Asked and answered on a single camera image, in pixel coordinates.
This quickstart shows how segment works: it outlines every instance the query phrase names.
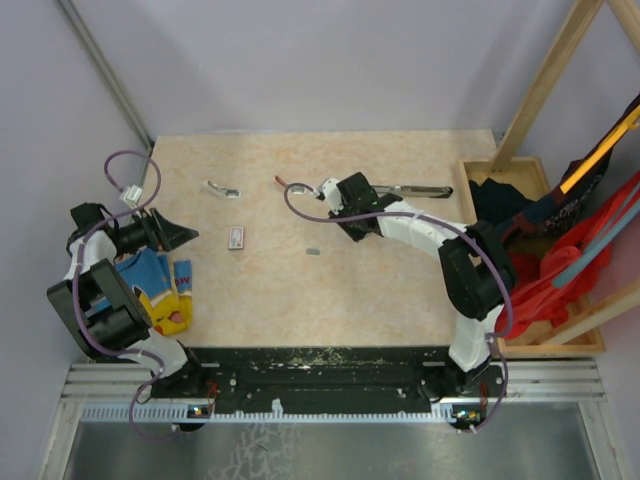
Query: wooden frame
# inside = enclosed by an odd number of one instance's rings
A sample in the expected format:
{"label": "wooden frame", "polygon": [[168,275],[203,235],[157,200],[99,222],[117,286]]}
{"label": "wooden frame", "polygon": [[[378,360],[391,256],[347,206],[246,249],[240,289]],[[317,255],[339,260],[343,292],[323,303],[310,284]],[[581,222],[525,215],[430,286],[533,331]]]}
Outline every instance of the wooden frame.
{"label": "wooden frame", "polygon": [[[476,219],[468,187],[470,179],[482,181],[491,176],[499,182],[515,185],[532,199],[549,191],[539,160],[530,157],[514,162],[514,155],[603,3],[605,0],[574,1],[494,157],[459,163],[456,173],[465,221]],[[635,0],[607,0],[607,3],[640,55],[640,8]],[[544,248],[543,245],[529,245],[528,251]],[[637,305],[640,305],[640,278],[595,305],[581,299],[569,308],[571,317],[562,326],[547,327],[542,332],[530,328],[533,332],[529,334],[527,330],[525,333],[527,344],[509,345],[501,340],[500,349],[512,358],[592,355],[604,350],[597,327]]]}
{"label": "wooden frame", "polygon": [[[455,172],[455,180],[460,197],[463,218],[466,223],[475,223],[476,212],[469,188],[469,180],[482,183],[491,176],[500,183],[516,185],[527,198],[537,199],[549,191],[547,178],[540,160],[534,157],[517,158],[504,172],[490,173],[487,170],[489,159],[461,160]],[[527,239],[515,246],[517,250],[544,255],[552,242],[549,239]],[[586,297],[569,306],[572,319],[591,308]],[[549,357],[591,357],[604,351],[604,342],[597,328],[573,335],[563,345],[541,345],[537,339],[543,335],[553,335],[553,326],[548,321],[535,322],[521,336],[514,340],[498,339],[500,351],[508,358],[549,358]]]}

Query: gray wall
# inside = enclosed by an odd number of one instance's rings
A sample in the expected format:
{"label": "gray wall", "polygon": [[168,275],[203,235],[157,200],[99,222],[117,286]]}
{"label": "gray wall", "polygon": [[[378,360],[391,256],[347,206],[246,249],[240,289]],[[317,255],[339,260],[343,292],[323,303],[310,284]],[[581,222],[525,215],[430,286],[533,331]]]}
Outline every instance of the gray wall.
{"label": "gray wall", "polygon": [[114,206],[102,161],[139,145],[53,2],[7,5],[0,45],[0,478],[28,479],[79,356],[45,296],[69,267],[69,209]]}
{"label": "gray wall", "polygon": [[571,5],[76,3],[154,135],[504,128]]}

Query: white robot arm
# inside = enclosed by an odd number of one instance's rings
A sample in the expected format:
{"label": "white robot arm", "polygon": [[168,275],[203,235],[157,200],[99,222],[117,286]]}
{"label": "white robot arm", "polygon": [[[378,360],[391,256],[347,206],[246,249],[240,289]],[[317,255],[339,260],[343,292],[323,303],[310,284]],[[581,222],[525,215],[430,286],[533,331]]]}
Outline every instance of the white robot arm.
{"label": "white robot arm", "polygon": [[[175,225],[152,208],[132,215],[127,226],[105,226],[88,240],[85,234],[104,220],[103,207],[85,203],[71,210],[77,230],[68,241],[71,268],[62,282],[47,290],[47,297],[74,337],[78,346],[92,358],[99,358],[99,346],[119,352],[120,359],[133,360],[168,382],[181,382],[185,373],[196,370],[189,351],[176,340],[163,337],[150,324],[144,307],[116,272],[112,260],[133,254],[140,248],[170,251],[198,236],[198,232]],[[84,243],[82,271],[77,300],[81,320],[91,339],[81,332],[74,310],[71,281],[78,265],[78,251]],[[105,298],[108,308],[95,309],[94,303]]]}
{"label": "white robot arm", "polygon": [[[458,315],[456,318],[456,332],[454,342],[449,349],[449,356],[455,362],[455,364],[462,370],[462,372],[472,372],[475,369],[481,368],[483,364],[486,364],[489,356],[489,345],[487,343],[488,334],[492,334],[495,329],[495,324],[500,312],[502,311],[504,304],[502,299],[496,293],[499,292],[495,287],[495,281],[488,275],[484,275],[482,282],[485,285],[477,283],[477,292],[487,292],[488,295],[482,298],[482,295],[477,295],[476,301],[483,303],[480,308],[470,308],[471,305],[460,301],[461,298],[456,295],[455,290],[458,286],[454,281],[455,275],[449,275],[447,278],[447,270],[449,272],[456,272],[457,267],[460,267],[458,273],[460,277],[458,280],[461,285],[464,283],[464,269],[469,269],[471,260],[468,258],[468,249],[457,255],[455,259],[453,257],[443,257],[442,247],[447,241],[454,241],[459,239],[459,236],[452,230],[443,226],[436,225],[434,223],[428,223],[420,221],[419,216],[424,214],[423,211],[418,210],[409,205],[402,198],[395,195],[386,195],[385,197],[378,198],[377,194],[373,192],[364,175],[357,173],[348,179],[339,182],[336,179],[326,180],[316,192],[316,195],[320,199],[324,199],[327,202],[331,212],[330,217],[349,217],[359,214],[366,214],[369,212],[385,212],[386,215],[377,216],[372,220],[366,222],[345,222],[341,223],[341,227],[347,232],[355,241],[360,240],[369,232],[377,233],[385,238],[393,238],[399,240],[408,245],[414,246],[423,252],[427,253],[435,259],[439,259],[443,263],[443,271],[445,273],[445,281],[447,282],[447,290],[452,303],[458,309]],[[403,216],[388,216],[389,212],[402,212]],[[473,233],[477,233],[477,226],[468,226],[459,223],[447,222],[441,219],[435,218],[440,223],[447,224],[454,229],[473,236]],[[493,242],[492,248],[497,249],[499,252],[499,261],[503,267],[501,269],[501,276],[504,283],[508,288],[513,287],[515,284],[515,272],[513,267],[508,262],[506,252],[501,246]],[[445,269],[445,262],[455,262],[463,260],[465,264],[452,265],[453,268]],[[472,267],[474,273],[484,274],[486,269],[483,266],[479,266],[476,269]]]}

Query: small tag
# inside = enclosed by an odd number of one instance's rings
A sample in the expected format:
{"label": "small tag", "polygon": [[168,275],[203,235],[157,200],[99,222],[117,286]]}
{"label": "small tag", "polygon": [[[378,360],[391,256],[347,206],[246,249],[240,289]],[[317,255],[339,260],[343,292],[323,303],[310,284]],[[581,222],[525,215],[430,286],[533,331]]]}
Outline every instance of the small tag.
{"label": "small tag", "polygon": [[244,227],[231,227],[229,230],[229,250],[244,248]]}

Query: table surface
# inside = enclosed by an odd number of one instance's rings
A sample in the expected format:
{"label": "table surface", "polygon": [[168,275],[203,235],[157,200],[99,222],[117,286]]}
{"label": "table surface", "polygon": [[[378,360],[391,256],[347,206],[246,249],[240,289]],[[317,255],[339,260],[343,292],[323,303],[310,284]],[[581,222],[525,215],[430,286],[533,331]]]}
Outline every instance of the table surface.
{"label": "table surface", "polygon": [[[193,263],[194,318],[176,338],[193,346],[451,343],[455,311],[438,261],[375,235],[354,243],[336,225],[296,217],[274,175],[318,186],[362,171],[372,184],[454,186],[460,158],[494,151],[489,130],[160,137],[153,158],[162,188],[153,206],[200,232],[170,254]],[[205,180],[242,196],[212,194]],[[155,183],[150,169],[147,195]],[[310,195],[292,199],[309,214],[327,215]],[[408,201],[462,220],[457,193]],[[228,250],[233,226],[245,228],[243,250]],[[320,254],[307,254],[309,248]]]}

